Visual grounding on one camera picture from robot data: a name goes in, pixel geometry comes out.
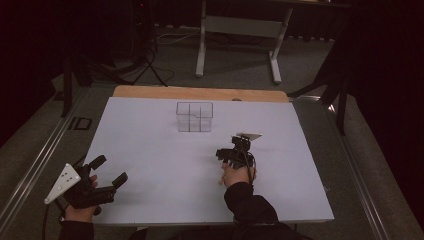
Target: black sleeve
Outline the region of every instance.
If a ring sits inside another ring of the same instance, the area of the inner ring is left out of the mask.
[[[228,209],[238,221],[278,221],[274,207],[262,196],[253,195],[253,186],[239,182],[231,185],[224,195]]]
[[[92,223],[63,221],[59,240],[93,240],[94,227]]]

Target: human hand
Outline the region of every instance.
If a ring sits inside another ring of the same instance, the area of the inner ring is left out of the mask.
[[[227,163],[222,163],[221,168],[224,170],[224,174],[222,175],[221,181],[223,181],[227,188],[238,182],[250,183],[247,167],[234,169],[230,167]],[[253,180],[256,179],[256,169],[254,167],[250,167],[250,173]]]
[[[97,187],[97,175],[93,175],[90,177],[92,182],[92,186]],[[68,205],[65,210],[65,221],[77,221],[77,222],[88,222],[91,223],[93,221],[93,214],[96,210],[97,206],[77,209],[72,205]]]

